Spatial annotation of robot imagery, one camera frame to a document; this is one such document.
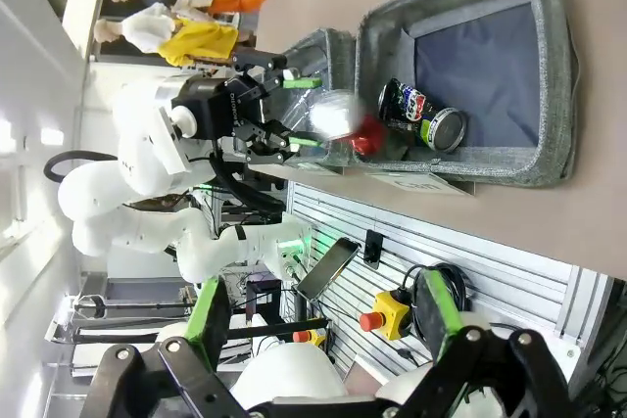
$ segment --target orange pants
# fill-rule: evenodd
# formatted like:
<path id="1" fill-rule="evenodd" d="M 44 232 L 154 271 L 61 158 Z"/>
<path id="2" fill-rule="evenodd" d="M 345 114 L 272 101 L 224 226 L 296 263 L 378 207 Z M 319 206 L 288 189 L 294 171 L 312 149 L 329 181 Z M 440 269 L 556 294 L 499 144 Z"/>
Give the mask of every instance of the orange pants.
<path id="1" fill-rule="evenodd" d="M 207 9 L 209 14 L 223 14 L 227 12 L 241 12 L 252 14 L 258 12 L 265 0 L 214 0 Z"/>

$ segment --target smartphone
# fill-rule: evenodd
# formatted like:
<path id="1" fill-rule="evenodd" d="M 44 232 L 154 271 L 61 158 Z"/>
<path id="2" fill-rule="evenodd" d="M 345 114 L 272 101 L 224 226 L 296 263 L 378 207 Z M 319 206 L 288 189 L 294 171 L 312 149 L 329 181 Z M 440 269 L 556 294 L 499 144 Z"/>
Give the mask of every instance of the smartphone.
<path id="1" fill-rule="evenodd" d="M 314 301 L 337 278 L 360 250 L 360 244 L 342 237 L 331 246 L 307 273 L 296 290 L 308 301 Z"/>

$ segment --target screw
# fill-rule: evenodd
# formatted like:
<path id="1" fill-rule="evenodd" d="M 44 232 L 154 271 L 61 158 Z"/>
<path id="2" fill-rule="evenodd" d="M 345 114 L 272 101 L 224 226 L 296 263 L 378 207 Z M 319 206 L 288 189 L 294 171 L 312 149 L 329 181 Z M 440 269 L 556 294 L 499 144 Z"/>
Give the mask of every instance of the screw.
<path id="1" fill-rule="evenodd" d="M 180 343 L 179 342 L 169 342 L 168 345 L 166 346 L 166 349 L 169 352 L 177 352 L 180 349 Z"/>
<path id="2" fill-rule="evenodd" d="M 480 338 L 481 333 L 479 332 L 479 330 L 470 330 L 468 333 L 466 333 L 466 339 L 470 342 L 478 342 Z"/>
<path id="3" fill-rule="evenodd" d="M 518 337 L 518 342 L 523 346 L 529 345 L 531 343 L 531 335 L 523 333 Z"/>
<path id="4" fill-rule="evenodd" d="M 383 418 L 394 418 L 398 412 L 399 408 L 397 406 L 391 406 L 383 410 Z"/>

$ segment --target brown table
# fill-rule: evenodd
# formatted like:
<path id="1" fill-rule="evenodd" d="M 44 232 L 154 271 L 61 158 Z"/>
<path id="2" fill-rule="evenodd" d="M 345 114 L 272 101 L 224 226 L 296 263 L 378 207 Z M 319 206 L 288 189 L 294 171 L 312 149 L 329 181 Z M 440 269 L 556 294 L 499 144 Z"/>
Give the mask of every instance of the brown table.
<path id="1" fill-rule="evenodd" d="M 319 27 L 356 33 L 385 0 L 267 0 L 258 47 L 282 52 Z M 396 190 L 352 170 L 260 170 L 522 250 L 627 278 L 627 0 L 565 0 L 582 66 L 573 178 L 553 189 L 477 185 L 474 198 Z"/>

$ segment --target soda can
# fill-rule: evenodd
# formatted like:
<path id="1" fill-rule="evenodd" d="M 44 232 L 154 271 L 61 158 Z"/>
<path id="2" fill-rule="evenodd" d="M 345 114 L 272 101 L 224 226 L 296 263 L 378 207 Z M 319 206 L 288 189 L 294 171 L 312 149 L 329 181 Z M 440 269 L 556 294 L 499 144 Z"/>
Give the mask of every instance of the soda can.
<path id="1" fill-rule="evenodd" d="M 394 123 L 408 124 L 430 149 L 452 152 L 463 139 L 465 116 L 455 108 L 445 108 L 427 100 L 426 96 L 410 85 L 392 78 L 379 94 L 379 117 Z"/>

